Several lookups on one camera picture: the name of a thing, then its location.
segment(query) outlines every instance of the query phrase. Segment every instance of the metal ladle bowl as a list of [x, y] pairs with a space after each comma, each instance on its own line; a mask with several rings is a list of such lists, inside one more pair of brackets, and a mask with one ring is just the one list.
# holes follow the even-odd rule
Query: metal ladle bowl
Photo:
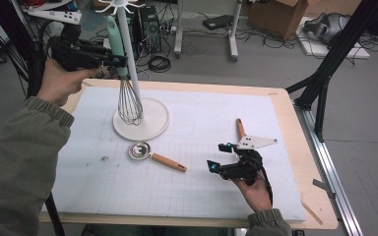
[[135, 142], [131, 144], [130, 147], [128, 147], [128, 154], [131, 158], [136, 160], [143, 160], [151, 157], [153, 160], [157, 161], [160, 164], [182, 172], [185, 172], [187, 169], [185, 166], [179, 164], [174, 160], [171, 160], [157, 153], [152, 153], [150, 145], [146, 142]]

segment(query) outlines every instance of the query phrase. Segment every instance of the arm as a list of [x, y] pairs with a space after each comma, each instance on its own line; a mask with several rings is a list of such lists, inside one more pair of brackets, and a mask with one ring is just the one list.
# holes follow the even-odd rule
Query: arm
[[250, 229], [246, 236], [287, 236], [291, 234], [290, 226], [284, 221], [281, 212], [272, 208], [262, 174], [252, 186], [248, 186], [243, 180], [233, 180], [233, 182], [255, 212], [248, 215]]
[[55, 180], [57, 153], [73, 117], [59, 108], [95, 70], [65, 72], [45, 64], [40, 92], [13, 115], [0, 135], [0, 235], [36, 235], [38, 214]]

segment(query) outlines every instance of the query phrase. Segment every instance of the white paper sheet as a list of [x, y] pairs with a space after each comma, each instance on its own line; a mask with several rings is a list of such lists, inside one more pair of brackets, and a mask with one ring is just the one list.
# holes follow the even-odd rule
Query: white paper sheet
[[53, 196], [60, 212], [246, 218], [237, 187], [209, 171], [207, 159], [236, 162], [218, 144], [237, 144], [236, 118], [246, 134], [278, 139], [257, 149], [286, 220], [305, 219], [272, 101], [265, 96], [141, 90], [169, 109], [167, 130], [149, 141], [153, 152], [185, 165], [185, 173], [128, 156], [132, 144], [113, 129], [118, 88], [87, 88], [74, 112], [68, 144], [59, 153]]

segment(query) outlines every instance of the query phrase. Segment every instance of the white pole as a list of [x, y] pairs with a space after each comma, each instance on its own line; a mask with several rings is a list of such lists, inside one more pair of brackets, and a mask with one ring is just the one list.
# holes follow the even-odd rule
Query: white pole
[[131, 45], [130, 31], [128, 30], [127, 17], [125, 16], [125, 9], [123, 7], [118, 8], [118, 22], [121, 30], [122, 40], [124, 42], [125, 52], [128, 57], [128, 71], [130, 73], [131, 81], [135, 94], [141, 100], [140, 88], [138, 85], [136, 63], [134, 61], [133, 47]]

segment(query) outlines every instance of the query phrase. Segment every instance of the olive green sleeve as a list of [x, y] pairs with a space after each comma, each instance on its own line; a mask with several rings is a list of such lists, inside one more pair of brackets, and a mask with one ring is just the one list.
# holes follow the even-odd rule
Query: olive green sleeve
[[284, 221], [281, 212], [274, 208], [248, 215], [250, 229], [246, 236], [287, 236], [291, 235], [289, 224]]
[[0, 236], [36, 235], [73, 117], [31, 97], [0, 134]]

